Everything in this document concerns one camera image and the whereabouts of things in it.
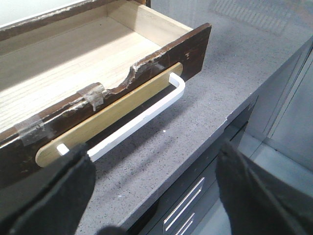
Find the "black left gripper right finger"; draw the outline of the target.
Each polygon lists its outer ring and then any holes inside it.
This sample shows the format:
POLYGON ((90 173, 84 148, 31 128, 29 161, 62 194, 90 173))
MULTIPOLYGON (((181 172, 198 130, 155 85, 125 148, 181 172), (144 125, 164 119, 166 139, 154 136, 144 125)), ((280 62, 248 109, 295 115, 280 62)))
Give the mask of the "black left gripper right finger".
POLYGON ((286 184, 230 142, 217 155, 220 200, 233 235, 311 235, 313 199, 286 184))

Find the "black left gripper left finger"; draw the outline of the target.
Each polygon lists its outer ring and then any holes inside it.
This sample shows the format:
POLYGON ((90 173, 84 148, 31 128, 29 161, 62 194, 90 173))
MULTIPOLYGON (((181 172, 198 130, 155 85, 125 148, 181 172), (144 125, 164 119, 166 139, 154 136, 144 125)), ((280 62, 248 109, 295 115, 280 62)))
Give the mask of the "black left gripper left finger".
POLYGON ((95 165, 79 144, 0 191, 2 235, 73 235, 92 196, 95 165))

